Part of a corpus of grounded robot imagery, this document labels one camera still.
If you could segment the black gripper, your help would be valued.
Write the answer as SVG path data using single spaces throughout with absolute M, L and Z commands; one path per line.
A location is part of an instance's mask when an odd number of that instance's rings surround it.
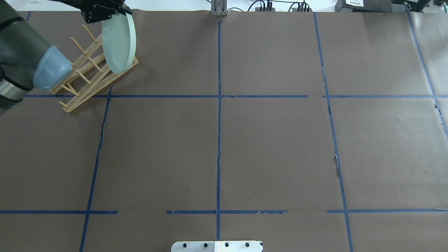
M 67 0 L 66 5 L 79 9 L 88 24 L 109 20 L 117 13 L 132 15 L 124 0 Z

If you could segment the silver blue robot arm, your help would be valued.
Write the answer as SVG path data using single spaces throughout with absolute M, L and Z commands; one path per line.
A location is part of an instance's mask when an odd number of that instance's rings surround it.
M 80 10 L 87 24 L 101 21 L 102 34 L 93 38 L 82 55 L 70 62 L 56 46 L 49 43 L 5 0 L 1 1 L 1 114 L 18 105 L 34 88 L 58 92 L 65 89 L 82 100 L 85 92 L 75 91 L 69 78 L 85 78 L 80 68 L 97 68 L 91 58 L 103 47 L 106 65 L 99 69 L 100 78 L 109 71 L 118 76 L 134 63 L 136 31 L 130 7 L 123 0 L 63 0 L 63 4 Z

